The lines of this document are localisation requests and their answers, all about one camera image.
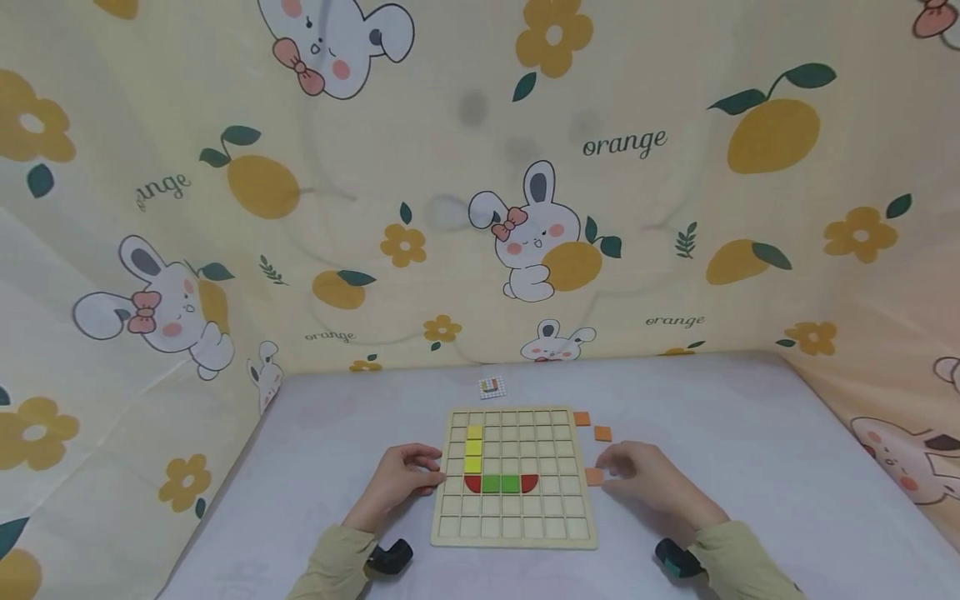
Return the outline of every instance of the green leaf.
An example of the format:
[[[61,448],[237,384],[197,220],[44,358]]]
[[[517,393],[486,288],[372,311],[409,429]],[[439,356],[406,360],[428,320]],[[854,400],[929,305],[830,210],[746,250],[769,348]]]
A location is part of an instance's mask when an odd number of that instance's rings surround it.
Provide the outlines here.
[[[210,281],[226,281],[227,279],[233,279],[233,273],[228,271],[227,267],[223,266],[219,262],[211,262],[210,264],[201,267],[197,271]]]
[[[753,107],[757,107],[767,101],[766,95],[760,90],[754,88],[746,89],[733,96],[728,96],[723,100],[718,100],[707,108],[720,108],[727,114],[740,114]]]
[[[904,212],[910,210],[910,206],[912,204],[913,195],[903,194],[887,205],[887,219],[896,219],[897,217],[902,216]]]
[[[364,285],[370,285],[376,279],[367,275],[366,273],[360,273],[359,271],[338,271],[337,276],[340,277],[343,281],[346,281],[348,285],[353,287],[362,287]]]
[[[407,203],[400,203],[400,221],[403,222],[403,225],[410,225],[413,219],[414,213],[410,210],[410,206]]]
[[[584,235],[590,244],[597,240],[597,222],[593,220],[593,217],[587,217],[587,226],[584,228]]]
[[[823,87],[837,78],[836,71],[820,62],[808,62],[792,68],[783,74],[786,80],[796,87],[813,89]]]
[[[54,188],[54,174],[45,164],[38,164],[27,173],[27,187],[34,198],[43,198]]]
[[[520,81],[516,82],[516,87],[514,88],[514,102],[523,100],[530,95],[530,92],[534,90],[534,85],[537,84],[537,71],[533,73],[527,73],[520,78]]]
[[[620,257],[620,247],[622,246],[620,238],[615,235],[607,236],[600,240],[600,252],[606,254],[610,258],[619,258]]]
[[[778,269],[784,269],[785,271],[793,269],[793,265],[790,264],[790,261],[783,255],[783,252],[780,252],[780,249],[776,246],[754,242],[753,250],[754,256],[768,265],[772,265]]]
[[[243,125],[231,125],[224,130],[220,137],[234,146],[250,146],[260,139],[260,132]]]
[[[204,148],[200,151],[200,160],[215,169],[219,169],[220,167],[224,167],[229,164],[230,157],[219,150]]]
[[[20,539],[20,534],[23,533],[23,528],[27,526],[28,520],[30,520],[30,518],[24,516],[16,521],[10,521],[0,525],[0,561],[13,550],[16,541]]]

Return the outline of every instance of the person's left hand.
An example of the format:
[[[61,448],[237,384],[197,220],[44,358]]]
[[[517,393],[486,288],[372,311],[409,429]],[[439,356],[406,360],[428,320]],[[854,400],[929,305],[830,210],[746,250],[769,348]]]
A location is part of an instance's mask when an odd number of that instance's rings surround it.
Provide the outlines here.
[[[387,448],[367,489],[344,519],[344,526],[373,533],[400,502],[411,495],[433,493],[446,479],[437,463],[443,455],[438,448],[424,444]]]

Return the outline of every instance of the green square tile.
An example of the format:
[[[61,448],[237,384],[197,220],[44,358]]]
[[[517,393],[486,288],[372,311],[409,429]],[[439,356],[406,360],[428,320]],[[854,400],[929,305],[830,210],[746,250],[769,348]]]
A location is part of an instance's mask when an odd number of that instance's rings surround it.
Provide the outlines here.
[[[501,480],[504,493],[520,493],[519,475],[503,475]]]
[[[483,493],[498,493],[500,492],[500,476],[499,475],[484,475],[483,484],[481,486]]]

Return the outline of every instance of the person's right hand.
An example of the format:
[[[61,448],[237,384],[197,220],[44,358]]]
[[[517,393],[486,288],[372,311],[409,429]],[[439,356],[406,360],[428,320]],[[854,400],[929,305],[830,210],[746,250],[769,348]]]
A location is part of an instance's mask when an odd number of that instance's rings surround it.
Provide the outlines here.
[[[655,511],[675,516],[694,530],[730,520],[716,502],[686,478],[658,447],[643,442],[621,442],[608,447],[597,468],[611,476],[604,491],[643,502]]]

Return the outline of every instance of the yellow fruit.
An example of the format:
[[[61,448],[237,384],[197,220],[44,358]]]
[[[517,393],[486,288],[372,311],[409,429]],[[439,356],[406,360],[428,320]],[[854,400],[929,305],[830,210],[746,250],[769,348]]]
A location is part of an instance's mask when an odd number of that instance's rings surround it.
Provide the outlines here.
[[[820,134],[820,117],[809,104],[778,98],[747,113],[730,138],[727,163],[735,173],[771,173],[809,153]]]
[[[34,555],[14,548],[0,560],[0,594],[4,600],[33,600],[43,574]]]
[[[566,242],[548,252],[543,265],[550,270],[547,283],[558,292],[569,292],[584,287],[600,275],[603,256],[587,242]]]
[[[300,203],[297,178],[279,162],[258,155],[233,159],[227,166],[227,181],[233,197],[261,219],[279,219]]]
[[[204,319],[220,326],[221,333],[230,333],[229,307],[227,292],[224,292],[224,288],[213,281],[200,279],[200,305],[204,310]]]
[[[367,291],[344,281],[336,271],[324,271],[313,278],[313,295],[335,308],[353,310],[367,298]]]
[[[754,240],[733,240],[725,244],[707,265],[707,283],[726,285],[757,276],[770,265],[754,256]]]

